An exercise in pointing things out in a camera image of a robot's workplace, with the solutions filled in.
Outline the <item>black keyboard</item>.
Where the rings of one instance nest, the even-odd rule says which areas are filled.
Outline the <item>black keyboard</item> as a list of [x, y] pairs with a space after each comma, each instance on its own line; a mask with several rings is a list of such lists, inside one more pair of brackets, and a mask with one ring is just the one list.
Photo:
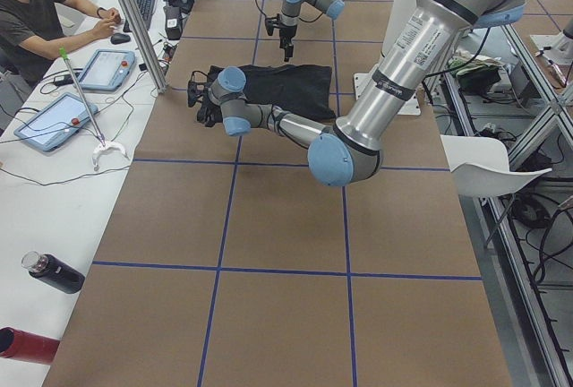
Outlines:
[[146, 30], [150, 29], [157, 0], [135, 0]]

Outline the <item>far blue teach pendant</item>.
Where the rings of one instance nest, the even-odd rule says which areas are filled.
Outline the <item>far blue teach pendant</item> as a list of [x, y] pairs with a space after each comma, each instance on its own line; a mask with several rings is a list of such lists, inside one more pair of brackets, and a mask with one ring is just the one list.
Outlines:
[[115, 91], [128, 77], [136, 57], [133, 51], [98, 49], [78, 77], [80, 86], [91, 91]]

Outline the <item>red cylinder bottle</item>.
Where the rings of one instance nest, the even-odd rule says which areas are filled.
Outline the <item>red cylinder bottle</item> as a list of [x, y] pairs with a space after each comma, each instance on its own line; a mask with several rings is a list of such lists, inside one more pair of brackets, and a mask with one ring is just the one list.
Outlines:
[[59, 345], [60, 340], [12, 327], [1, 329], [1, 358], [50, 365]]

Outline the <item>white plastic chair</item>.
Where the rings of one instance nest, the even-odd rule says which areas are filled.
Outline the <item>white plastic chair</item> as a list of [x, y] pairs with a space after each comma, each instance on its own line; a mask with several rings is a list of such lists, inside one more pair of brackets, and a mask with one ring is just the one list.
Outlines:
[[443, 134], [441, 142], [458, 194], [462, 196], [489, 198], [514, 194], [552, 171], [551, 168], [511, 171], [506, 146], [494, 138]]

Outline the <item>aluminium frame post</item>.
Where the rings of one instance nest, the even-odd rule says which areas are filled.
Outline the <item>aluminium frame post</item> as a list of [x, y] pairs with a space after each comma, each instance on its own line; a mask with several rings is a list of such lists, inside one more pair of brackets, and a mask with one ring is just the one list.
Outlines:
[[162, 68], [159, 65], [154, 47], [144, 21], [141, 17], [136, 0], [118, 0], [125, 13], [125, 18], [129, 22], [132, 33], [135, 37], [137, 47], [140, 50], [142, 59], [147, 66], [147, 70], [154, 82], [158, 94], [162, 94], [167, 89], [167, 81]]

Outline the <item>black computer mouse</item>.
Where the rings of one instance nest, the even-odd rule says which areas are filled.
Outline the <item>black computer mouse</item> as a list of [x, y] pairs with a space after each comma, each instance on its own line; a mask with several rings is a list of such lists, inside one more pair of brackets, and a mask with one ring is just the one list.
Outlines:
[[127, 43], [131, 41], [131, 37], [125, 33], [114, 33], [111, 37], [110, 37], [110, 42], [112, 45], [120, 45], [123, 43]]

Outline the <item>black water bottle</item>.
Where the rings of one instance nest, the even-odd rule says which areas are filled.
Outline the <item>black water bottle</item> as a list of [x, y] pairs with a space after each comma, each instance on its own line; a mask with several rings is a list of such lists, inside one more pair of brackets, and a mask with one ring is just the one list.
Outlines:
[[26, 253], [21, 259], [21, 266], [32, 278], [40, 280], [66, 294], [81, 290], [85, 277], [68, 264], [52, 254], [40, 254], [36, 251]]

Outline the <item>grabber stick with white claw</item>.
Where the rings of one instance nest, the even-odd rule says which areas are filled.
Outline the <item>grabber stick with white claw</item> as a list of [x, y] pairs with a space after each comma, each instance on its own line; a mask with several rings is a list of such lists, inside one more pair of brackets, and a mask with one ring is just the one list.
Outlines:
[[68, 72], [70, 73], [72, 80], [73, 80], [73, 86], [75, 87], [75, 89], [77, 90], [82, 103], [84, 104], [84, 107], [86, 108], [86, 111], [88, 113], [90, 122], [92, 123], [95, 131], [96, 131], [96, 137], [98, 139], [98, 146], [94, 149], [94, 151], [92, 152], [91, 155], [91, 159], [92, 159], [92, 165], [95, 171], [99, 170], [99, 163], [98, 163], [98, 159], [99, 157], [106, 151], [112, 151], [112, 150], [117, 150], [119, 151], [126, 159], [129, 159], [128, 155], [127, 155], [127, 151], [126, 148], [123, 146], [123, 144], [119, 143], [119, 142], [113, 142], [111, 140], [108, 140], [104, 134], [102, 133], [101, 129], [99, 128], [98, 122], [94, 116], [94, 113], [91, 110], [91, 106], [90, 103], [87, 101], [87, 98], [81, 88], [81, 85], [79, 83], [78, 78], [75, 75], [75, 72], [72, 68], [71, 62], [68, 58], [68, 55], [66, 53], [66, 50], [63, 47], [59, 48], [59, 54], [60, 56], [63, 58], [64, 60], [64, 64], [66, 65], [66, 68], [68, 69]]

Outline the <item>blue teach pendant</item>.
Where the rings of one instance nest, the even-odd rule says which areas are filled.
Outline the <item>blue teach pendant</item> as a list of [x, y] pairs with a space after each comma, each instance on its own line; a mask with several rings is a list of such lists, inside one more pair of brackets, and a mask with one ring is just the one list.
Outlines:
[[78, 77], [80, 86], [91, 91], [115, 91], [128, 77], [136, 57], [133, 51], [98, 49]]
[[65, 93], [16, 128], [13, 134], [37, 151], [50, 152], [66, 143], [89, 120], [81, 98]]

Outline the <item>near blue teach pendant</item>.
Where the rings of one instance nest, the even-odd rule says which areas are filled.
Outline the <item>near blue teach pendant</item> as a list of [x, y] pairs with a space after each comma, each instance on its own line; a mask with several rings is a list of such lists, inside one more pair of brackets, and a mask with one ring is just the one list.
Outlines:
[[16, 128], [13, 134], [37, 151], [50, 152], [66, 143], [89, 120], [81, 98], [65, 93]]

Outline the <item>seated person in grey shirt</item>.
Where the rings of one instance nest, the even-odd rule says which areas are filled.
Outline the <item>seated person in grey shirt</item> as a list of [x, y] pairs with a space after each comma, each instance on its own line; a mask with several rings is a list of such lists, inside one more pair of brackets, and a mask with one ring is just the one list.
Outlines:
[[[66, 36], [57, 4], [97, 18], [98, 22], [90, 30]], [[61, 49], [73, 52], [109, 38], [120, 22], [118, 10], [98, 7], [89, 0], [1, 0], [1, 50], [33, 88], [60, 56]]]

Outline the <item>black graphic t-shirt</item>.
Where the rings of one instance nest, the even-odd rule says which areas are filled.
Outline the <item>black graphic t-shirt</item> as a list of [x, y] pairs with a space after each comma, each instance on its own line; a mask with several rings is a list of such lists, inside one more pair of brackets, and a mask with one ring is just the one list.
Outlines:
[[[242, 65], [246, 78], [244, 94], [250, 104], [276, 105], [314, 121], [336, 117], [329, 107], [332, 68], [316, 64], [285, 64], [279, 67]], [[207, 75], [213, 83], [222, 69], [211, 66]]]

